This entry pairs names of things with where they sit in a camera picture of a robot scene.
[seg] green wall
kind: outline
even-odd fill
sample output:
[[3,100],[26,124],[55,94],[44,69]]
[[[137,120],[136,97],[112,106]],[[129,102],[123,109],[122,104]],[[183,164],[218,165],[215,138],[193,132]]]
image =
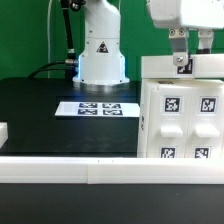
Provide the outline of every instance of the green wall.
[[[118,0],[108,0],[118,6]],[[0,79],[24,77],[47,63],[48,0],[0,0]],[[171,54],[167,30],[153,27],[145,0],[121,0],[121,52],[126,57],[126,75],[140,80],[140,58],[143,55]],[[74,45],[77,53],[84,47],[83,11],[72,13]],[[52,60],[66,58],[63,17],[58,0],[52,8]],[[191,51],[197,47],[197,33],[190,39]],[[224,52],[224,32],[217,31],[214,53]],[[62,73],[53,74],[63,77]]]

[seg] black table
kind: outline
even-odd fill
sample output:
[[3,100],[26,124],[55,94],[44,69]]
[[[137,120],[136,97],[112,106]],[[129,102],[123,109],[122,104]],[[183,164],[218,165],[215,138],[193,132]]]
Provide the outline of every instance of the black table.
[[139,103],[140,82],[102,93],[61,79],[0,82],[0,121],[9,138],[0,155],[136,157],[138,118],[55,117],[60,101]]
[[[99,94],[64,80],[0,82],[1,156],[135,157],[138,119],[54,116],[65,101],[139,102],[140,84]],[[223,185],[0,184],[2,224],[223,224]]]

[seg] white card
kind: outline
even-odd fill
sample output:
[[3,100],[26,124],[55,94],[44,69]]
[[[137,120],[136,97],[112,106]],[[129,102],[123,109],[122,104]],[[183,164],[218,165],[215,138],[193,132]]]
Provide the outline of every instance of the white card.
[[137,103],[60,102],[55,116],[139,117]]

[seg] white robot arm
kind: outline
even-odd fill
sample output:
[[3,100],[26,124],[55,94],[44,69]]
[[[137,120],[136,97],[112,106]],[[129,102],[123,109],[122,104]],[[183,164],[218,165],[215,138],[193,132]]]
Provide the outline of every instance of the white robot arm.
[[95,88],[128,83],[120,52],[120,12],[107,0],[87,0],[84,8],[85,49],[75,85]]
[[169,29],[175,66],[188,64],[190,29],[199,30],[199,50],[209,52],[212,30],[224,27],[223,0],[147,0],[147,9],[155,27]]

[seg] warning triangle label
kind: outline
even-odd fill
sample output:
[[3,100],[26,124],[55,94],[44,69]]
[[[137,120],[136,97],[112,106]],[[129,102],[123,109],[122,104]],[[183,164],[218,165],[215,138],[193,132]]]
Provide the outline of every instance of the warning triangle label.
[[98,48],[98,50],[96,51],[98,53],[109,53],[107,50],[107,46],[104,42],[102,42],[102,44],[100,45],[100,47]]

